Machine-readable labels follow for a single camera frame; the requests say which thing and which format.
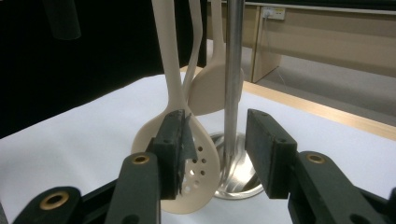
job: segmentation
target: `kitchen utensil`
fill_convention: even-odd
[[[222,34],[221,1],[212,0],[213,56],[208,65],[192,80],[188,104],[195,116],[219,111],[225,99],[225,49]],[[238,101],[244,72],[241,69]]]
[[[187,97],[189,94],[192,78],[195,74],[195,68],[198,62],[198,53],[201,46],[203,34],[200,0],[189,0],[189,3],[192,20],[193,40],[189,67],[187,68],[186,76],[184,76],[183,81],[183,93],[185,97]]]
[[[139,130],[134,139],[133,153],[146,150],[150,139],[158,132],[167,113],[177,109],[184,109],[187,115],[191,113],[181,87],[174,1],[152,0],[151,2],[168,88],[168,106],[160,115],[150,120]],[[198,160],[189,160],[186,163],[182,194],[177,195],[173,201],[162,201],[162,209],[171,213],[187,214],[202,208],[210,201],[219,186],[220,168],[216,148],[194,115],[191,115],[190,128]]]

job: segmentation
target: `white tablecloth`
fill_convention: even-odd
[[[167,104],[164,75],[147,77],[86,105],[0,140],[0,200],[8,221],[40,192],[73,186],[84,195],[118,177],[134,135]],[[388,198],[396,187],[396,142],[243,92],[238,132],[248,108],[271,114],[299,151],[331,157],[353,184]],[[209,133],[222,132],[223,111],[199,117]],[[163,223],[291,223],[286,201],[265,193],[243,201],[212,199],[200,211]]]

